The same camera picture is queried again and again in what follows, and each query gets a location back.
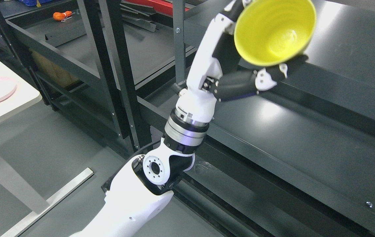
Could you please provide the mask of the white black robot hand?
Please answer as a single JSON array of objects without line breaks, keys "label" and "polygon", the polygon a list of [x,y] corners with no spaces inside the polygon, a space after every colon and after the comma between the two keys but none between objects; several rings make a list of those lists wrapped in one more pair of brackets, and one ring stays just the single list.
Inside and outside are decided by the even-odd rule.
[{"label": "white black robot hand", "polygon": [[234,44],[236,21],[253,1],[233,0],[210,21],[176,106],[210,110],[217,101],[256,95],[275,87],[305,60],[302,53],[274,66],[255,66],[240,57]]}]

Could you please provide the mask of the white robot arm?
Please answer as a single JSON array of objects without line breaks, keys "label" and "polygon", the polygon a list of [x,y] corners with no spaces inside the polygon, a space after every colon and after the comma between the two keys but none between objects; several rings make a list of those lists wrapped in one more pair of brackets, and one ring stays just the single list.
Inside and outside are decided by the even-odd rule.
[{"label": "white robot arm", "polygon": [[131,157],[106,184],[105,204],[74,237],[132,237],[171,201],[181,174],[195,162],[214,109],[176,106],[159,147]]}]

